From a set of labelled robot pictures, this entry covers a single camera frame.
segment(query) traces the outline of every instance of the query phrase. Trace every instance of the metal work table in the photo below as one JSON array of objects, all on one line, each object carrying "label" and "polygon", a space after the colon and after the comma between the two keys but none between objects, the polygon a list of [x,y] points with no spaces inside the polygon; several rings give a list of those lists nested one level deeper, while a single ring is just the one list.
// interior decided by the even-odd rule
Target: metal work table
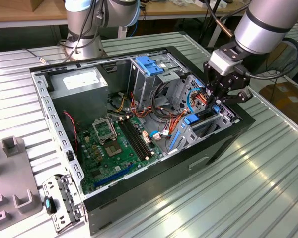
[{"label": "metal work table", "polygon": [[[209,54],[190,37],[167,33],[103,41],[109,55],[176,46],[202,68]],[[33,49],[50,63],[59,47]],[[28,68],[30,53],[0,53],[0,139],[22,136],[41,184],[63,173]],[[95,237],[298,237],[298,127],[261,97],[241,105],[255,119],[215,163],[125,216]],[[45,209],[0,232],[5,237],[86,237],[83,222],[57,236]]]}]

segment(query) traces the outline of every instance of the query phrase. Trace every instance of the robotic arm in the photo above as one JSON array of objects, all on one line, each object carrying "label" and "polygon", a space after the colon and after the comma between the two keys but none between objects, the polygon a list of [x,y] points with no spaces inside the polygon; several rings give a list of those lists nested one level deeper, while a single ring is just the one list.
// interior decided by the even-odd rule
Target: robotic arm
[{"label": "robotic arm", "polygon": [[[243,59],[271,52],[297,21],[298,0],[253,0],[236,28],[235,38],[213,51],[209,62],[204,64],[207,87],[213,95],[210,101],[242,103],[249,100],[252,95],[245,91],[238,95],[227,94],[230,90],[244,89],[249,85],[253,75],[241,65]],[[228,29],[224,31],[232,36]],[[298,50],[296,41],[287,41]]]},{"label": "robotic arm", "polygon": [[68,58],[82,60],[104,54],[100,27],[134,25],[140,0],[66,0],[69,34],[65,44]]}]

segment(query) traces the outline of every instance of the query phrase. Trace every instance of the green motherboard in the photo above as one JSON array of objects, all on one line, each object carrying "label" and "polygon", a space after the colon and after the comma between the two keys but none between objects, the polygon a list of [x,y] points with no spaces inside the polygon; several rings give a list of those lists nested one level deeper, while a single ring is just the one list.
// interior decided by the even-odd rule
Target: green motherboard
[{"label": "green motherboard", "polygon": [[[144,128],[138,118],[132,117],[128,120],[128,123],[138,132],[137,138],[144,140],[141,135]],[[146,150],[150,151],[151,155],[145,158],[141,157],[139,148],[135,148],[135,141],[132,141],[136,135],[133,134],[133,137],[130,137],[129,134],[132,128],[130,130],[120,128],[125,125],[118,121],[112,124],[117,133],[117,140],[109,139],[103,144],[100,143],[98,139],[100,133],[102,135],[110,133],[107,123],[97,125],[98,136],[92,126],[78,134],[81,146],[80,165],[85,174],[81,185],[85,194],[141,169],[163,156],[157,145],[151,142],[146,145]]]}]

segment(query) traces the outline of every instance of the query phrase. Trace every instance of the red cable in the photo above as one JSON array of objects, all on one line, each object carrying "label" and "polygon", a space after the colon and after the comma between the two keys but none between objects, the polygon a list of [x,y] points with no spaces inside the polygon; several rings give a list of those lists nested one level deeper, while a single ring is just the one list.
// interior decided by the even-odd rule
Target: red cable
[{"label": "red cable", "polygon": [[76,126],[75,126],[75,123],[74,123],[74,119],[71,117],[70,114],[68,114],[67,112],[63,112],[66,116],[68,116],[73,124],[73,127],[74,127],[74,134],[75,134],[75,151],[77,153],[77,132],[76,132]]}]

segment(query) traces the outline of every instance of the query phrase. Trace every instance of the metal bracket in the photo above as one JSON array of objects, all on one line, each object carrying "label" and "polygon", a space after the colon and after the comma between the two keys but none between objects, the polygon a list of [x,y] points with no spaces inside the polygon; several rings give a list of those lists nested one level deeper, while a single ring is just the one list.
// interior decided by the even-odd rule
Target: metal bracket
[{"label": "metal bracket", "polygon": [[70,175],[54,175],[42,183],[44,194],[56,205],[52,215],[55,231],[60,233],[80,221],[85,215],[78,190]]}]

